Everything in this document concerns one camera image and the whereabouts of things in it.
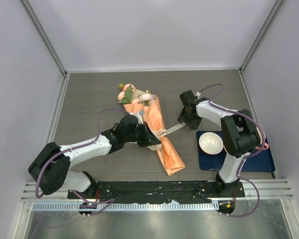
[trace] gray table surface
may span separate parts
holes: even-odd
[[[117,96],[119,83],[132,83],[140,90],[150,90],[159,96],[165,128],[177,124],[183,107],[179,95],[187,90],[198,90],[214,83],[222,83],[224,92],[214,102],[232,109],[249,109],[248,100],[237,70],[222,71],[160,71],[71,74],[66,91],[55,142],[73,144],[96,136],[98,113],[106,108],[119,108]],[[208,89],[206,97],[217,93],[219,87]],[[101,116],[102,131],[119,122],[122,113],[106,112]],[[203,119],[198,130],[221,130],[214,123]],[[87,171],[96,180],[212,180],[216,172],[202,171],[198,165],[196,131],[188,127],[168,135],[186,165],[185,169],[167,176],[157,153],[136,144],[110,155],[92,158],[73,167],[73,171]],[[250,179],[268,179],[270,173],[244,172]]]

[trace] metal edge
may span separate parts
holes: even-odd
[[[213,71],[239,70],[239,66],[232,67],[177,67],[177,68],[141,68],[141,69],[107,69],[107,70],[73,70],[68,73],[110,73],[110,72],[151,72],[151,71]]]
[[[299,219],[296,215],[295,209],[292,205],[292,200],[281,199],[281,205],[283,207],[287,223],[293,238],[299,239]]]
[[[51,121],[51,124],[50,124],[49,133],[48,133],[48,136],[47,136],[47,139],[46,139],[46,143],[50,143],[54,140],[54,136],[55,136],[56,128],[58,126],[58,122],[59,122],[59,118],[60,118],[60,114],[61,114],[61,110],[62,110],[62,105],[63,105],[66,89],[67,89],[67,86],[68,86],[68,83],[69,83],[69,78],[70,78],[70,74],[67,74],[63,78],[63,82],[62,82],[60,92],[59,92],[59,97],[57,99],[56,106],[55,106],[55,109],[54,109],[54,113],[53,113],[52,121]]]
[[[280,11],[281,7],[283,6],[283,3],[285,0],[276,0],[274,3],[272,9],[270,10],[264,24],[261,27],[261,30],[259,31],[255,41],[253,42],[247,56],[245,57],[245,60],[243,61],[243,64],[240,67],[240,71],[244,71],[250,62],[251,58],[255,54],[260,42],[263,40],[264,36],[268,32],[269,27],[271,26],[273,20],[277,16],[277,13]]]
[[[66,71],[62,65],[62,62],[58,55],[56,54],[49,38],[47,37],[39,19],[37,18],[31,4],[28,2],[28,0],[19,0],[21,5],[23,6],[24,10],[26,11],[27,15],[29,16],[31,22],[33,23],[35,29],[39,33],[39,36],[41,37],[43,43],[45,44],[47,50],[51,54],[53,60],[55,61],[56,65],[58,66],[59,70],[61,71],[62,75],[66,75]]]
[[[30,221],[31,211],[34,202],[24,202],[23,209],[20,215],[19,222],[17,224],[17,228],[15,230],[14,239],[24,239],[26,230],[28,227],[28,223]]]
[[[293,195],[290,190],[287,180],[252,180],[258,187],[262,199],[292,199]],[[35,183],[27,183],[21,201],[23,202],[37,202],[37,201],[73,201],[67,199],[67,190],[59,190],[51,195],[38,200],[34,194]],[[237,198],[237,200],[254,200],[257,198],[256,191],[249,185],[248,182],[243,182],[245,186],[245,198]],[[231,198],[211,198],[212,200],[230,200]]]
[[[256,112],[255,112],[255,108],[254,108],[254,104],[253,104],[253,101],[252,101],[252,96],[251,96],[248,84],[245,80],[244,72],[239,70],[239,75],[240,75],[240,79],[243,83],[243,87],[244,87],[244,90],[245,90],[245,93],[246,93],[246,96],[247,96],[247,100],[248,100],[248,104],[249,104],[249,107],[250,107],[250,110],[251,110],[251,114],[252,114],[253,118],[256,121],[258,121],[257,116],[256,116]]]
[[[107,204],[98,205],[97,209],[80,209],[81,201],[75,202],[37,202],[33,205],[32,211],[77,211],[88,212],[97,211],[104,208]],[[111,204],[106,209],[107,212],[130,212],[130,211],[202,211],[218,210],[218,202],[198,203],[198,204],[180,204],[174,200],[171,203],[163,204]]]

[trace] bouquet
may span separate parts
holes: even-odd
[[[151,94],[149,91],[137,90],[132,84],[120,84],[119,87],[122,89],[122,92],[119,93],[118,101],[123,104],[125,110],[132,113],[137,113],[140,110],[144,111],[143,121],[148,124],[151,131],[160,139],[161,145],[149,148],[156,150],[159,160],[168,176],[185,168],[185,164],[179,157],[176,149],[170,140],[165,137],[167,134],[176,131],[184,125],[178,124],[166,130],[158,96]]]

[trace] pink rose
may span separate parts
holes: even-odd
[[[132,90],[133,91],[135,91],[136,90],[136,88],[135,88],[135,86],[134,85],[132,85],[132,84],[126,84],[124,87],[123,87],[123,91],[126,91],[127,89],[128,89],[128,87],[129,86],[131,86],[132,87]]]
[[[140,101],[144,102],[144,101],[151,101],[153,99],[153,96],[151,96],[151,94],[143,94],[140,97]]]
[[[122,100],[124,97],[125,97],[125,92],[124,92],[124,91],[120,92],[120,93],[119,93],[119,96],[118,96],[118,100],[119,100],[119,102],[121,102],[121,100]]]
[[[140,104],[140,100],[139,99],[135,99],[135,100],[132,100],[132,104]]]

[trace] blue mat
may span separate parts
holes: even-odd
[[[206,133],[207,131],[198,131],[196,133],[197,138],[197,148],[198,148],[198,159],[199,159],[199,168],[201,170],[216,170],[219,171],[223,166],[225,161],[226,152],[223,149],[219,154],[209,155],[204,153],[199,147],[199,137]],[[223,133],[220,131],[212,131],[213,133],[219,135],[222,139],[224,139]],[[242,169],[245,172],[274,172],[275,165],[273,161],[273,157],[271,155],[270,148],[268,150],[264,150],[258,155],[249,158],[246,160],[245,165]]]

